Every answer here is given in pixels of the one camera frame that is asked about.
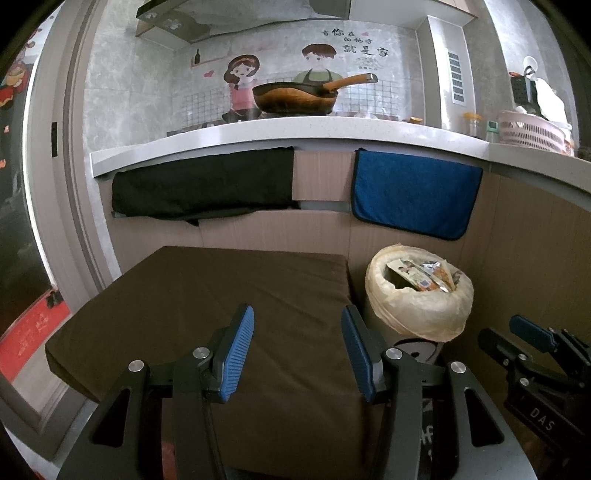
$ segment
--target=pink basket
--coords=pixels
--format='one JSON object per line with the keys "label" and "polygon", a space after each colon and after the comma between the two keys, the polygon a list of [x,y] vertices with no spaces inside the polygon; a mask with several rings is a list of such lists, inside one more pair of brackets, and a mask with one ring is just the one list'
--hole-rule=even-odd
{"label": "pink basket", "polygon": [[501,112],[498,121],[502,143],[564,153],[564,132],[548,120],[528,113]]}

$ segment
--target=plastic bag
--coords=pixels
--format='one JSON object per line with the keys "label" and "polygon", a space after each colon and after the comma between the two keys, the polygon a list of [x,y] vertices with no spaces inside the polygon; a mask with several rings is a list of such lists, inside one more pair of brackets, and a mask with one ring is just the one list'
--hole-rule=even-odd
{"label": "plastic bag", "polygon": [[460,335],[472,310],[474,288],[471,280],[464,272],[448,264],[454,280],[457,279],[453,292],[396,288],[384,274],[388,262],[402,257],[416,262],[443,260],[421,248],[400,244],[380,250],[365,274],[365,290],[376,316],[401,335],[433,342],[448,342]]}

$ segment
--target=wall vent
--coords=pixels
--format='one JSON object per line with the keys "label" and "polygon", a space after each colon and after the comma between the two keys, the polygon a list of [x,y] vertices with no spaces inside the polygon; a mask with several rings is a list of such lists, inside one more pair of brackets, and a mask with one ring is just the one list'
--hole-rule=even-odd
{"label": "wall vent", "polygon": [[464,81],[462,79],[462,65],[457,53],[447,51],[449,59],[449,73],[452,81],[452,101],[457,105],[466,106],[466,95],[464,94]]}

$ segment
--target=red mat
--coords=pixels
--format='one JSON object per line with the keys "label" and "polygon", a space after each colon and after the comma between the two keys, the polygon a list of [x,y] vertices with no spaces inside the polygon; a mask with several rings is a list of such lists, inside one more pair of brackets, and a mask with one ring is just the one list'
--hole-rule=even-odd
{"label": "red mat", "polygon": [[65,301],[49,309],[47,295],[31,305],[0,341],[0,372],[9,382],[70,314]]}

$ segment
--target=kitchen counter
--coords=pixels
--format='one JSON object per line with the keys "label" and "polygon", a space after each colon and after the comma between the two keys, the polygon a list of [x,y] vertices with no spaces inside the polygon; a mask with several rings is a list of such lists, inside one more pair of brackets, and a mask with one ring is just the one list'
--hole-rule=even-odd
{"label": "kitchen counter", "polygon": [[298,117],[203,128],[130,147],[91,153],[92,175],[184,158],[293,145],[298,150],[366,148],[426,155],[486,171],[554,193],[591,212],[591,163],[565,155],[489,144],[442,129],[369,118]]}

